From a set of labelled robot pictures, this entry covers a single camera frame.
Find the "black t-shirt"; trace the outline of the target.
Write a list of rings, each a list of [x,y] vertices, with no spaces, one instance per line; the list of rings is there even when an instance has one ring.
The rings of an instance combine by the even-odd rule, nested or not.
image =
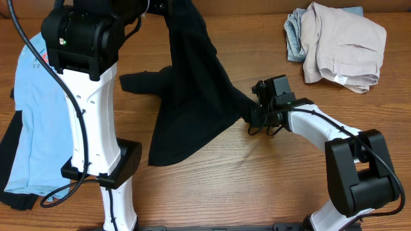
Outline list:
[[[192,1],[169,1],[164,19],[172,65],[119,78],[123,91],[161,99],[148,154],[157,167],[182,162],[238,119],[251,123],[256,107],[232,85]]]

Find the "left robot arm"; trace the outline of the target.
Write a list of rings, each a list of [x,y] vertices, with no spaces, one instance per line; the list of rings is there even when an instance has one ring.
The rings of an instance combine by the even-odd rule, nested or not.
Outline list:
[[[48,60],[64,84],[73,147],[61,174],[74,192],[100,185],[104,230],[137,230],[132,177],[142,153],[139,142],[116,136],[113,92],[119,49],[141,27],[145,13],[162,15],[166,1],[75,1],[50,12],[41,26]]]

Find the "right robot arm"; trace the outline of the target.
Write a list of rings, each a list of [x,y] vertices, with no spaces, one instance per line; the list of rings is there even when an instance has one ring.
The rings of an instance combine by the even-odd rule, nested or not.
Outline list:
[[[250,127],[267,135],[288,130],[323,151],[329,200],[301,223],[276,223],[274,230],[360,230],[368,217],[392,216],[405,206],[405,191],[378,130],[361,131],[327,114],[307,98],[297,99],[285,75],[252,87],[258,107]]]

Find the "grey-blue folded garment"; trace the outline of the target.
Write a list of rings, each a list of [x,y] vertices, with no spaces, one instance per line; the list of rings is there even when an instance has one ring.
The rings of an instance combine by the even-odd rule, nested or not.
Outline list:
[[[303,62],[305,60],[306,55],[301,46],[301,18],[305,12],[305,9],[295,9],[293,13],[288,14],[284,24],[288,61]]]

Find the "beige folded pants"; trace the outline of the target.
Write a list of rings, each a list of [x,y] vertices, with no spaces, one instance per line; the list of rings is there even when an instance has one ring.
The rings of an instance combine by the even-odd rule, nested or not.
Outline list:
[[[376,85],[387,32],[351,12],[312,2],[301,19],[304,81],[322,79],[363,94]]]

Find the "black garment under pile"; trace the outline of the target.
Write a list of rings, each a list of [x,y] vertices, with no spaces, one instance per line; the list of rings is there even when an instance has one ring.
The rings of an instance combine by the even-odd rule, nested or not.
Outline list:
[[[21,130],[22,112],[18,110],[14,113],[1,141],[1,202],[11,209],[31,210],[38,198],[36,194],[15,194],[4,191],[12,171]]]

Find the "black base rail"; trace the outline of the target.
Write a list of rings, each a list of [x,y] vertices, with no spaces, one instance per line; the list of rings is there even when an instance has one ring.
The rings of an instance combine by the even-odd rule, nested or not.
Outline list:
[[[271,226],[228,226],[228,227],[139,227],[138,231],[303,231],[301,223],[278,223]]]

